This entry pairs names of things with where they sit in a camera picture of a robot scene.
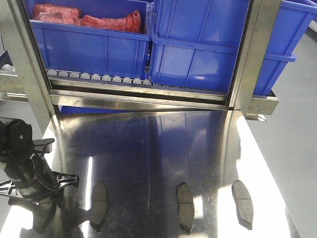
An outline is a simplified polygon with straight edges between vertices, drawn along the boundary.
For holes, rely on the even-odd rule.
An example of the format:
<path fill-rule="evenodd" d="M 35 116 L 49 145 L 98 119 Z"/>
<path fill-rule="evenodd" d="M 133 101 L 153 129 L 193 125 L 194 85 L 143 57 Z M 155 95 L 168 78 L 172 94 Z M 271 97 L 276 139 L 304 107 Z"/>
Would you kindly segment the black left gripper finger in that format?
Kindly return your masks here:
<path fill-rule="evenodd" d="M 33 140 L 34 151 L 41 154 L 48 154 L 53 150 L 54 138 Z"/>
<path fill-rule="evenodd" d="M 58 183 L 58 190 L 65 189 L 68 186 L 78 187 L 79 176 L 77 174 L 65 174 L 53 171 L 53 174 Z"/>

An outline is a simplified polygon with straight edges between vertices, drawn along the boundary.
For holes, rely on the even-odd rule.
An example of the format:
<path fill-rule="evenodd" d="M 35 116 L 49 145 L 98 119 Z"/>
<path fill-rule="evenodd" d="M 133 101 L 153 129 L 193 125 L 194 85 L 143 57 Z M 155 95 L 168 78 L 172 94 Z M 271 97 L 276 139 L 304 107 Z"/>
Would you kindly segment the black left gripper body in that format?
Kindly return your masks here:
<path fill-rule="evenodd" d="M 34 151 L 32 126 L 21 119 L 0 120 L 0 165 L 9 180 L 0 194 L 9 198 L 59 196 L 58 183 L 44 154 Z"/>

